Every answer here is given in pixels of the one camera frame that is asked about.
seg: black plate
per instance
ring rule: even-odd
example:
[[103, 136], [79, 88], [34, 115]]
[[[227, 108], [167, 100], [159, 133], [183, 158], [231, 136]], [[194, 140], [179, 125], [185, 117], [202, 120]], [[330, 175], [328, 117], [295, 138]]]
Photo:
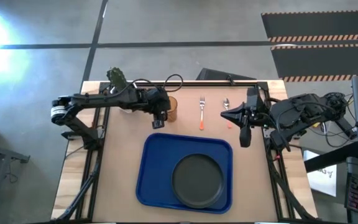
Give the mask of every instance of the black plate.
[[181, 159], [172, 174], [173, 192], [191, 208], [206, 208], [223, 192], [223, 172], [219, 164], [204, 154], [190, 154]]

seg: fork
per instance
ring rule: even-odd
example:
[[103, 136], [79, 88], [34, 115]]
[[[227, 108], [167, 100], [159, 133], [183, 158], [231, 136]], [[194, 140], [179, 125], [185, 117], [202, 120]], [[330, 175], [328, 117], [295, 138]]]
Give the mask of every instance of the fork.
[[204, 106], [205, 106], [205, 97], [200, 97], [200, 108], [201, 108], [201, 120], [200, 120], [200, 130], [204, 130]]

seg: white label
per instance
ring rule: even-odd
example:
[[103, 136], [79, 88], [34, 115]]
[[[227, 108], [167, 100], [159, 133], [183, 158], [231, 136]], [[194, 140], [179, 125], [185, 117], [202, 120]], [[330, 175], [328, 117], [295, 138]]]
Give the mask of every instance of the white label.
[[54, 106], [52, 109], [50, 109], [50, 116], [53, 116], [55, 114], [65, 114], [67, 110], [65, 110], [64, 106]]

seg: blue tray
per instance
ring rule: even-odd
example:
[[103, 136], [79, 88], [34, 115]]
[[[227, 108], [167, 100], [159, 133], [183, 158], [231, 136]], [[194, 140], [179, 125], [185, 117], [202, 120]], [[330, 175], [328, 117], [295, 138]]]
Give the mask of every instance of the blue tray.
[[[185, 156], [194, 153], [213, 158], [221, 167], [224, 176], [222, 195], [213, 205], [202, 209], [182, 204], [172, 189], [171, 177], [176, 164]], [[232, 164], [233, 152], [226, 141], [174, 134], [151, 134], [144, 144], [136, 197], [140, 203], [155, 207], [225, 213], [232, 203]]]

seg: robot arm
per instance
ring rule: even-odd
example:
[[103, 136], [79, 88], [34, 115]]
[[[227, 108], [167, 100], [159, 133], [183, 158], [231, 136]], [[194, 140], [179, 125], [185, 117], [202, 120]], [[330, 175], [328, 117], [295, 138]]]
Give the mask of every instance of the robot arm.
[[52, 123], [59, 126], [66, 125], [76, 135], [81, 136], [85, 149], [99, 147], [99, 137], [96, 129], [87, 127], [76, 117], [83, 109], [118, 106], [125, 110], [143, 111], [153, 115], [154, 129], [164, 127], [164, 121], [167, 119], [170, 101], [167, 91], [163, 88], [155, 86], [155, 88], [143, 89], [132, 86], [134, 82], [127, 84], [118, 68], [108, 71], [108, 77], [111, 81], [110, 89], [113, 91], [104, 90], [103, 94], [96, 95], [86, 93], [61, 96], [52, 101]]
[[270, 143], [275, 149], [288, 147], [288, 142], [296, 135], [303, 135], [306, 129], [315, 123], [335, 121], [346, 112], [347, 101], [342, 93], [328, 93], [323, 97], [315, 94], [302, 94], [286, 100], [278, 101], [269, 106], [263, 102], [259, 91], [250, 88], [247, 91], [247, 103], [221, 116], [240, 127], [240, 144], [249, 147], [251, 140], [250, 128], [260, 126], [275, 129], [270, 133]]

